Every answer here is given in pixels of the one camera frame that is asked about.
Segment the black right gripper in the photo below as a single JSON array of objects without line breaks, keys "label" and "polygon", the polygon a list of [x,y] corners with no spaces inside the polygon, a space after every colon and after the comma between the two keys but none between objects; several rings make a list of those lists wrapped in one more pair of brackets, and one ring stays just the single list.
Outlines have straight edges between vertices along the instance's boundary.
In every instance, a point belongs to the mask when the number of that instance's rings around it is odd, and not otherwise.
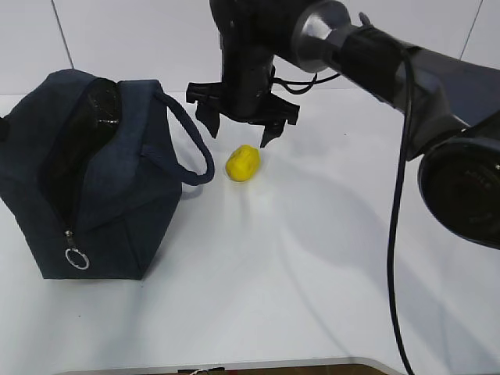
[{"label": "black right gripper", "polygon": [[299,106],[271,92],[274,54],[257,43],[220,35],[221,81],[190,83],[186,100],[197,103],[196,119],[212,138],[220,128],[220,114],[242,123],[264,126],[260,148],[279,138],[288,122],[298,121]]}]

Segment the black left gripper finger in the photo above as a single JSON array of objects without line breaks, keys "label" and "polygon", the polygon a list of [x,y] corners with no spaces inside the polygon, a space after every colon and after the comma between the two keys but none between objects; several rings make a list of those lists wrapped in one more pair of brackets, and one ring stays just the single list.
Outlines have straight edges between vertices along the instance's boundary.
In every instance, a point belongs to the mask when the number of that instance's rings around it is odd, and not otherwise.
[{"label": "black left gripper finger", "polygon": [[0,118],[0,140],[7,140],[9,136],[9,122]]}]

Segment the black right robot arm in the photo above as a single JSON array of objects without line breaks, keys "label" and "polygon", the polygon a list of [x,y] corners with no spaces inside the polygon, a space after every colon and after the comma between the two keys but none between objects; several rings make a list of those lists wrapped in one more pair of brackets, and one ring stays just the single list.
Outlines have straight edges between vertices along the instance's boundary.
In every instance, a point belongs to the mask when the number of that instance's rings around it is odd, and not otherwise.
[{"label": "black right robot arm", "polygon": [[366,16],[354,25],[338,1],[213,1],[222,73],[187,86],[196,116],[216,135],[225,116],[261,125],[262,142],[296,124],[297,105],[271,91],[273,59],[336,75],[405,114],[403,159],[420,159],[420,194],[453,234],[499,246],[499,72],[400,41]]}]

